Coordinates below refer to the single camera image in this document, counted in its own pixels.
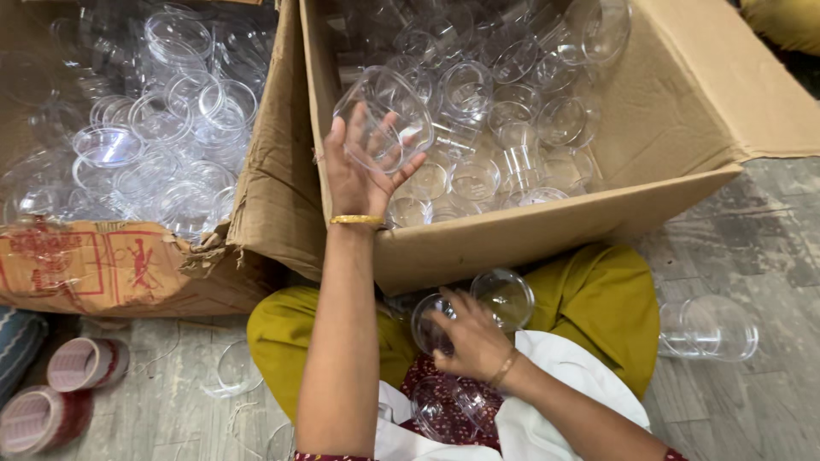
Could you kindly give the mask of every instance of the tiled floor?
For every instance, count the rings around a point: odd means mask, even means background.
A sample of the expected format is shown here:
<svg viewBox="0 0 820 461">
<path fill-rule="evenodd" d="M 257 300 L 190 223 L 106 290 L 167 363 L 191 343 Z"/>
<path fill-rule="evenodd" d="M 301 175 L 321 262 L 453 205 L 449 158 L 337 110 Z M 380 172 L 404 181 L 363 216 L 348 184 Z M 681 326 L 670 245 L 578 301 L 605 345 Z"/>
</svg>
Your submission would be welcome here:
<svg viewBox="0 0 820 461">
<path fill-rule="evenodd" d="M 820 459 L 820 158 L 745 164 L 746 173 L 650 235 L 632 242 L 653 268 L 658 298 L 723 294 L 758 321 L 757 354 L 740 364 L 661 358 L 644 405 L 653 430 L 692 461 Z M 36 459 L 85 461 L 259 460 L 283 422 L 265 386 L 213 399 L 221 351 L 244 336 L 246 317 L 206 317 L 228 326 L 180 326 L 176 350 L 96 396 L 80 440 Z M 137 320 L 116 332 L 136 363 L 170 350 L 173 320 Z M 239 440 L 226 426 L 235 405 Z M 244 443 L 249 450 L 240 444 Z"/>
</svg>

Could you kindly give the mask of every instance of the hand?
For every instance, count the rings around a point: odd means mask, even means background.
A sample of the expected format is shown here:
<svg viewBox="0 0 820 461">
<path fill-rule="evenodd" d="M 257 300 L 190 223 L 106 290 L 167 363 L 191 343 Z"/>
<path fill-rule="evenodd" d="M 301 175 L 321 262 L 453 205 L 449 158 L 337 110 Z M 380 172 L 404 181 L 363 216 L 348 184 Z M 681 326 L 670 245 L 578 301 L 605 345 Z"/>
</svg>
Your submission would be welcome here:
<svg viewBox="0 0 820 461">
<path fill-rule="evenodd" d="M 453 357 L 440 350 L 433 351 L 435 367 L 442 372 L 478 381 L 492 381 L 513 351 L 513 345 L 496 325 L 493 313 L 469 294 L 453 292 L 444 287 L 441 294 L 453 306 L 456 318 L 441 312 L 431 313 L 455 346 Z"/>
<path fill-rule="evenodd" d="M 382 125 L 393 125 L 396 117 L 395 112 L 387 114 L 382 120 Z M 362 146 L 361 137 L 366 121 L 367 107 L 364 103 L 359 103 L 353 109 L 350 127 L 346 129 L 344 120 L 336 117 L 333 119 L 330 133 L 325 137 L 327 181 L 333 200 L 334 216 L 361 214 L 383 217 L 393 192 L 409 179 L 426 159 L 424 153 L 419 153 L 392 176 L 363 167 L 344 151 L 344 146 Z M 367 148 L 377 148 L 381 144 L 381 136 L 381 130 L 373 130 L 366 143 Z M 358 157 L 368 159 L 371 156 L 362 153 Z"/>
</svg>

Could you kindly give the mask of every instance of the gold bracelet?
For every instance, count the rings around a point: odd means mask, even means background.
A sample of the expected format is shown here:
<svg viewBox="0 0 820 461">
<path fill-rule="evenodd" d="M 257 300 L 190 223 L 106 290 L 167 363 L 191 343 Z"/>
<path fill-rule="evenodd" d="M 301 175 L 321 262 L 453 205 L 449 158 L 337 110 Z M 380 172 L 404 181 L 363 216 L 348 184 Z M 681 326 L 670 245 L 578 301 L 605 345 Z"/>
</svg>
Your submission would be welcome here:
<svg viewBox="0 0 820 461">
<path fill-rule="evenodd" d="M 495 376 L 490 381 L 490 387 L 495 389 L 501 385 L 501 381 L 503 381 L 504 377 L 507 376 L 507 373 L 510 371 L 510 368 L 513 367 L 513 364 L 515 364 L 516 359 L 518 359 L 520 355 L 521 353 L 518 352 L 518 349 L 512 348 L 512 352 L 510 353 L 509 357 L 507 357 L 507 361 L 504 362 L 504 365 L 501 366 L 499 371 L 495 373 Z"/>
<path fill-rule="evenodd" d="M 366 214 L 344 214 L 334 216 L 330 219 L 330 224 L 384 224 L 385 219 L 381 216 L 370 216 Z"/>
</svg>

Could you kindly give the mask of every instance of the white cloth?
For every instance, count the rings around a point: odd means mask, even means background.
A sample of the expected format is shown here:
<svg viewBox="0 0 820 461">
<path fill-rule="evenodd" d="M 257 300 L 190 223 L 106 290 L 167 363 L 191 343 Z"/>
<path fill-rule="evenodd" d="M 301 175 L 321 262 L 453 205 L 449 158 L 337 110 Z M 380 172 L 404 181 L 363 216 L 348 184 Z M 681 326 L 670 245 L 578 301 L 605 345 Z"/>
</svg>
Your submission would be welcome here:
<svg viewBox="0 0 820 461">
<path fill-rule="evenodd" d="M 644 407 L 615 373 L 570 340 L 543 331 L 519 331 L 522 354 L 556 379 L 649 429 Z M 385 382 L 379 387 L 376 459 L 380 461 L 500 461 L 498 451 L 484 446 L 445 445 L 398 425 L 411 417 L 410 401 Z M 509 398 L 495 417 L 503 459 L 574 461 L 581 459 L 566 440 L 531 405 Z"/>
</svg>

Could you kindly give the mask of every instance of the mustard yellow pants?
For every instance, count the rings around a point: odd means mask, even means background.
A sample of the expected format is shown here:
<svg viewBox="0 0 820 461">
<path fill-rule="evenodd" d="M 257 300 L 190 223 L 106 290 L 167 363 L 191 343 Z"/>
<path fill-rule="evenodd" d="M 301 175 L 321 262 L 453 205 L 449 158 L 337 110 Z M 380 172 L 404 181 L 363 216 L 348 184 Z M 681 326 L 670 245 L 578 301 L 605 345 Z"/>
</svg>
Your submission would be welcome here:
<svg viewBox="0 0 820 461">
<path fill-rule="evenodd" d="M 658 350 L 658 302 L 649 267 L 633 249 L 591 244 L 525 276 L 535 293 L 528 330 L 580 345 L 640 399 Z M 248 344 L 276 401 L 293 421 L 319 292 L 297 286 L 265 298 L 248 320 Z M 418 354 L 409 327 L 378 314 L 380 377 L 399 388 Z"/>
</svg>

